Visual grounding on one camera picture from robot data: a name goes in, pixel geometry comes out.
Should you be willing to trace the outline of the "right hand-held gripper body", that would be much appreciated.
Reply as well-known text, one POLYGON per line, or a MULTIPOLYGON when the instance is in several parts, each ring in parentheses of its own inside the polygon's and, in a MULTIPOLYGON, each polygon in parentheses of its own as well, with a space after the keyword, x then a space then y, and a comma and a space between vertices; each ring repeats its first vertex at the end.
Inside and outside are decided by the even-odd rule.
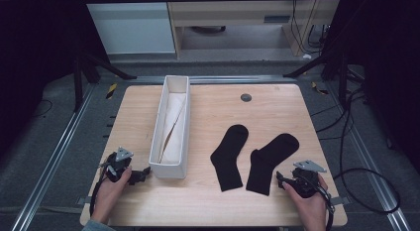
POLYGON ((321 187, 318 174, 327 170, 310 160, 296 162, 293 165, 295 169, 292 171, 292 186, 295 191, 303 198, 313 196, 321 187))

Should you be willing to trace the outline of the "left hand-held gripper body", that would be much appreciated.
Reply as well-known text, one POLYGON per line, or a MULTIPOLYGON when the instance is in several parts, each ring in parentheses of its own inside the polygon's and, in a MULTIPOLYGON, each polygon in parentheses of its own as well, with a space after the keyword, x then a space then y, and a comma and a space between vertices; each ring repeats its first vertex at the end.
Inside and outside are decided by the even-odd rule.
POLYGON ((128 150, 119 147, 116 152, 113 152, 101 165, 106 176, 112 181, 118 181, 125 169, 130 165, 132 156, 134 154, 128 150))

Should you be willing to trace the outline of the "black sock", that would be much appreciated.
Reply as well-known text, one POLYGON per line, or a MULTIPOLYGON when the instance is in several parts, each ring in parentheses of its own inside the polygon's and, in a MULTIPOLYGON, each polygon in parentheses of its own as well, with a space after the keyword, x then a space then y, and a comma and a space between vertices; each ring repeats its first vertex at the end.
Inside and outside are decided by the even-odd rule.
POLYGON ((298 140, 283 133, 251 153, 251 169, 246 190, 269 195, 273 170, 299 149, 298 140))
POLYGON ((237 158, 247 142, 248 136, 249 131, 245 126, 240 124, 231 126, 210 156, 222 191, 243 186, 237 167, 237 158))

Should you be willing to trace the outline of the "long white storage box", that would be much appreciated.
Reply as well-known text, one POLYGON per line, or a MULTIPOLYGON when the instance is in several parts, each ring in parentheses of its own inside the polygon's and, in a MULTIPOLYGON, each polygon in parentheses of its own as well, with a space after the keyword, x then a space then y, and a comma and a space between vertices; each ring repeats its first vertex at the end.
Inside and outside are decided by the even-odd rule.
POLYGON ((190 128, 190 80, 167 75, 161 90, 149 164, 158 178, 186 178, 190 128))

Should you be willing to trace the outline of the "person's right hand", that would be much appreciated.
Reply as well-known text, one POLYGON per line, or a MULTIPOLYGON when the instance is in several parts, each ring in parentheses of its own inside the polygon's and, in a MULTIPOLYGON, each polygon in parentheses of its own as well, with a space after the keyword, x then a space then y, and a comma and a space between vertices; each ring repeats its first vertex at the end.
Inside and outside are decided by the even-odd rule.
POLYGON ((293 187, 285 192, 293 201, 305 231, 326 231, 327 207, 320 193, 302 198, 293 187))

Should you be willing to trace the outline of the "person's left hand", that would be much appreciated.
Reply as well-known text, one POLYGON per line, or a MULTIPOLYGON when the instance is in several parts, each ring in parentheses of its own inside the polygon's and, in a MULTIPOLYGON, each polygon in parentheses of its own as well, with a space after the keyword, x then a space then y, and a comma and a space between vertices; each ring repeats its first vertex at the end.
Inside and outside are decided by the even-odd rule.
POLYGON ((122 195, 123 190, 128 185, 128 180, 132 174, 132 168, 128 167, 122 174, 121 178, 112 182, 106 179, 102 182, 94 206, 91 219, 103 224, 107 224, 109 216, 116 205, 119 197, 122 195))

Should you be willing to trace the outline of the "yellow black floor tape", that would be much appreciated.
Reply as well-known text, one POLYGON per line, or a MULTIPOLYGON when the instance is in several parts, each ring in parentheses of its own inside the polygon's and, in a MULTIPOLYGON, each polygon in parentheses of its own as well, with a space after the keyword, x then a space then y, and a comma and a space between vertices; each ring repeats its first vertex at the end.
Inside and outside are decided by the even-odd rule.
POLYGON ((116 88, 117 88, 117 83, 112 83, 111 85, 110 85, 110 87, 109 87, 109 89, 108 89, 108 92, 107 92, 107 94, 106 94, 106 99, 110 99, 110 98, 112 98, 112 96, 113 96, 113 94, 114 94, 114 92, 115 92, 115 90, 116 90, 116 88))
POLYGON ((315 81, 311 81, 311 87, 313 90, 315 90, 316 92, 320 94, 323 94, 323 95, 329 94, 329 91, 327 89, 320 88, 315 81))

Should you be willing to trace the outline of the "black metal stand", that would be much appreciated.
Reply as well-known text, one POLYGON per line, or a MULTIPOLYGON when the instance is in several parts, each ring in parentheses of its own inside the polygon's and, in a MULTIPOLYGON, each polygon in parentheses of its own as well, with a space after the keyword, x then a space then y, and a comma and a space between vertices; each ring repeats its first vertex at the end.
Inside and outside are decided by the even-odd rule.
POLYGON ((284 77, 295 78, 316 65, 324 64, 322 77, 325 80, 330 80, 335 74, 339 76, 338 98, 339 102, 345 107, 349 108, 349 97, 347 96, 347 79, 349 72, 348 51, 329 49, 322 53, 317 58, 304 64, 294 72, 287 73, 284 77))
POLYGON ((100 66, 117 75, 124 80, 136 79, 135 76, 129 75, 117 67, 113 66, 110 62, 98 58, 92 54, 81 52, 76 55, 73 61, 73 76, 74 76, 74 94, 75 105, 74 111, 78 111, 83 103, 83 87, 82 76, 85 76, 89 83, 97 83, 100 79, 99 72, 96 67, 100 66))

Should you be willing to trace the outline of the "white cabinet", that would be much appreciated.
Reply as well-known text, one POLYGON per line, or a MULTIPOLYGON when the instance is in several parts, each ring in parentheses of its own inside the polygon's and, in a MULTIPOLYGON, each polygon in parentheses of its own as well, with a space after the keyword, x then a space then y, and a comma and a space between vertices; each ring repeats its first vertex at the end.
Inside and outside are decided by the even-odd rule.
POLYGON ((175 52, 165 3, 88 4, 108 55, 175 52))

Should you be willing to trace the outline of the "dark object under desk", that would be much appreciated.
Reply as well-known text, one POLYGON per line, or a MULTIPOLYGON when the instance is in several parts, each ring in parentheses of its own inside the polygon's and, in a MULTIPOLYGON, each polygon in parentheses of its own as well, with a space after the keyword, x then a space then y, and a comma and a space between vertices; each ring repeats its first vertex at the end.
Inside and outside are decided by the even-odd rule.
POLYGON ((207 27, 194 26, 191 28, 191 30, 197 34, 204 34, 204 35, 219 34, 226 31, 226 26, 207 26, 207 27))

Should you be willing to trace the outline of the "light wooden desk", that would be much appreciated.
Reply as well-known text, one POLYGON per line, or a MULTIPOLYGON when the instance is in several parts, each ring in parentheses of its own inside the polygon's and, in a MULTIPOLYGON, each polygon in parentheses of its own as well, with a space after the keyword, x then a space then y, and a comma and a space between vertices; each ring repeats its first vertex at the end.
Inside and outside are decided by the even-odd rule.
POLYGON ((281 25, 295 56, 314 25, 330 25, 338 0, 227 1, 168 3, 172 27, 281 25))

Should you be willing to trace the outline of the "metal floor rail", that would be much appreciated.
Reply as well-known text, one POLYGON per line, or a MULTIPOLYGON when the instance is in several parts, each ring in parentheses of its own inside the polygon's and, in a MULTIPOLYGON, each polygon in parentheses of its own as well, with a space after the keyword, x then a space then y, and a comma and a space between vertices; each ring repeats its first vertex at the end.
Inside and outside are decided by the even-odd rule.
MULTIPOLYGON (((295 83, 296 79, 283 77, 281 74, 269 75, 192 75, 191 84, 268 84, 295 83)), ((128 80, 128 83, 140 85, 159 85, 164 83, 163 76, 138 76, 128 80)))
POLYGON ((345 108, 339 102, 338 92, 332 93, 332 99, 342 116, 341 119, 337 119, 337 122, 343 123, 339 135, 339 171, 335 175, 335 180, 343 185, 353 203, 360 205, 368 212, 384 216, 393 231, 412 231, 412 227, 401 209, 402 197, 399 190, 373 160, 373 156, 355 124, 352 107, 358 97, 364 96, 362 90, 357 88, 350 94, 347 93, 347 96, 349 97, 349 108, 345 108), (350 188, 347 176, 353 177, 357 173, 367 177, 370 190, 375 195, 378 206, 375 206, 371 201, 363 200, 359 191, 350 188))
POLYGON ((42 200, 53 180, 53 177, 62 161, 63 156, 72 140, 72 137, 83 117, 86 108, 88 107, 92 93, 96 88, 96 84, 88 84, 86 91, 82 94, 82 102, 80 107, 72 113, 69 122, 60 136, 57 145, 55 146, 48 163, 46 164, 41 176, 31 192, 29 198, 24 203, 23 207, 12 225, 11 231, 27 231, 33 218, 38 211, 42 200))

